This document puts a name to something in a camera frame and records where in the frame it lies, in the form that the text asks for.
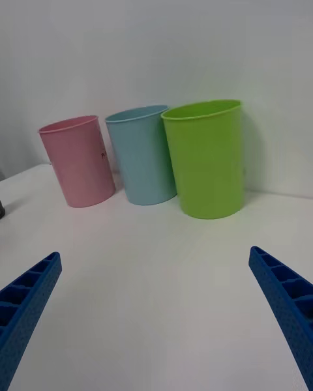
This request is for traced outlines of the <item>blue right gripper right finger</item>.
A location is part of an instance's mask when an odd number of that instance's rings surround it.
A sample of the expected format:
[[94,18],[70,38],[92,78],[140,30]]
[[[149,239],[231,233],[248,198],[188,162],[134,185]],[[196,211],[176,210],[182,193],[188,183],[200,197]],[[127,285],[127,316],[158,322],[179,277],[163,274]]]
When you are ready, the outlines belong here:
[[288,343],[309,390],[313,389],[313,285],[257,246],[248,265]]

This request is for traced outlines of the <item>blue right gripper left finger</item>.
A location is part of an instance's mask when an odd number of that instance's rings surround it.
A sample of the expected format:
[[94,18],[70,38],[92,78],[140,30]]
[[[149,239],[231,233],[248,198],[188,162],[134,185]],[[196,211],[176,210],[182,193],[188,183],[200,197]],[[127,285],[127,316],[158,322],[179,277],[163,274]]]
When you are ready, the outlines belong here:
[[8,390],[61,272],[61,256],[53,252],[1,290],[1,390]]

